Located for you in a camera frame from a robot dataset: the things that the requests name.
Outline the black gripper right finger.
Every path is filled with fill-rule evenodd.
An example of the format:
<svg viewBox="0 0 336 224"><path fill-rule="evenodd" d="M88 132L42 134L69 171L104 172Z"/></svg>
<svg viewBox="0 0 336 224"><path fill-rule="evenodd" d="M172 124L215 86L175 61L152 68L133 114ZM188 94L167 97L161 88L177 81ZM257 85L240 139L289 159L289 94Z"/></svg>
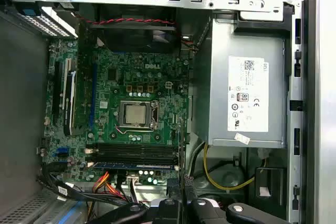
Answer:
<svg viewBox="0 0 336 224"><path fill-rule="evenodd" d="M212 199L198 198L189 204L191 223L287 223L287 221L243 203L233 203L223 211Z"/></svg>

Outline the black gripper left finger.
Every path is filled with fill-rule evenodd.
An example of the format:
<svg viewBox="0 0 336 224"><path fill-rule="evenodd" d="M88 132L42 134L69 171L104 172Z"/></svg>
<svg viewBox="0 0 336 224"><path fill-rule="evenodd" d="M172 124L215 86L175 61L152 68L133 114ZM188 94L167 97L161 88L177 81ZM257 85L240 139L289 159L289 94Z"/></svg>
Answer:
<svg viewBox="0 0 336 224"><path fill-rule="evenodd" d="M103 223L180 223L181 204L175 199L162 199L147 208L141 203L128 203L103 217Z"/></svg>

